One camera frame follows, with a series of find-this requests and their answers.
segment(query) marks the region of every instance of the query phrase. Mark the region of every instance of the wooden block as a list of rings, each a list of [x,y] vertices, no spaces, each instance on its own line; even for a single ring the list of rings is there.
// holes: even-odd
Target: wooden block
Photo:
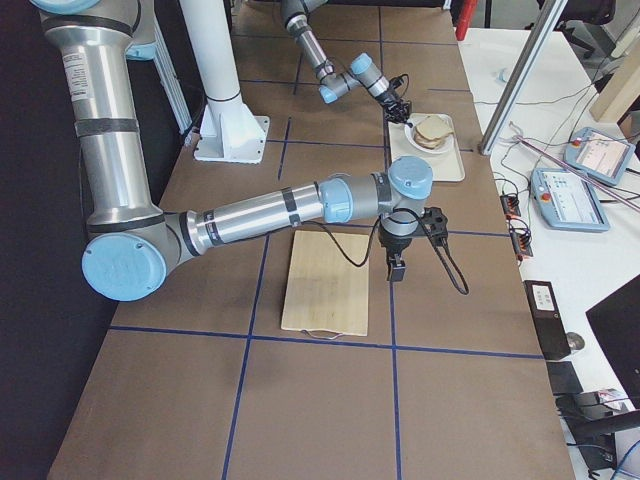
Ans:
[[[636,43],[622,66],[613,75],[591,106],[598,122],[615,123],[640,95],[640,42]]]

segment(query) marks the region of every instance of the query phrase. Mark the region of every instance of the white pole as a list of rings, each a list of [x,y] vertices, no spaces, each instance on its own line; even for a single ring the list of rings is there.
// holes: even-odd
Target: white pole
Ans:
[[[260,162],[269,120],[242,102],[222,0],[180,0],[180,6],[207,95],[196,158]]]

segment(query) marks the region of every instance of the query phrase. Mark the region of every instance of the white metal base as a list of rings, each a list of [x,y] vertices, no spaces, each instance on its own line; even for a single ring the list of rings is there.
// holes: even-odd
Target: white metal base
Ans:
[[[269,117],[254,116],[243,105],[244,125],[225,126],[220,118],[221,134],[216,131],[209,106],[205,110],[200,141],[194,152],[196,160],[205,162],[260,163],[269,132]]]

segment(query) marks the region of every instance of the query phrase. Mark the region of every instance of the red object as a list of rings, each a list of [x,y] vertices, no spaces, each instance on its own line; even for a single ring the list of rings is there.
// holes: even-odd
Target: red object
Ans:
[[[467,35],[467,30],[471,24],[471,19],[478,6],[478,0],[464,0],[460,17],[458,17],[458,25],[456,27],[456,38],[459,42],[464,40]]]

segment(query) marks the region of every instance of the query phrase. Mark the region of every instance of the white desk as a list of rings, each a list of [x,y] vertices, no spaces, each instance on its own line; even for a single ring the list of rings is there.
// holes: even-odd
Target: white desk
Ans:
[[[505,83],[498,79],[500,71],[512,69],[529,32],[514,30],[470,29],[460,43],[465,70],[476,102],[497,102]],[[591,83],[580,62],[561,33],[554,33],[545,46],[533,69],[518,102],[551,101],[571,95]],[[525,137],[548,143],[565,142],[586,102],[595,99],[596,90],[590,87],[578,102],[571,118],[552,141],[558,127],[573,109],[582,93],[553,104],[518,105],[511,120],[524,131]],[[481,128],[486,129],[495,105],[476,103]],[[599,124],[585,110],[577,129],[593,126],[607,133],[622,137],[615,124]],[[508,127],[501,137],[511,137],[515,132]],[[520,190],[526,187],[525,179],[518,177],[500,165],[508,146],[498,144],[491,155],[496,172],[516,182]],[[563,147],[550,147],[548,152],[561,157]],[[537,156],[523,146],[513,148],[506,158],[509,167],[529,175]],[[633,159],[630,167],[639,168]],[[554,167],[541,162],[539,166]],[[631,191],[640,191],[640,177],[627,173],[618,185]],[[606,204],[605,213],[611,223],[606,233],[578,233],[552,230],[546,226],[536,208],[528,209],[528,197],[520,195],[523,217],[530,215],[532,250],[534,257],[525,260],[520,268],[523,280],[547,280],[552,282],[562,321],[566,331],[577,332],[585,339],[584,350],[569,359],[585,391],[600,388],[621,389],[613,370],[596,341],[585,311],[607,297],[640,273],[640,216],[628,207]],[[573,458],[579,453],[572,452]],[[576,469],[576,478],[584,472]]]

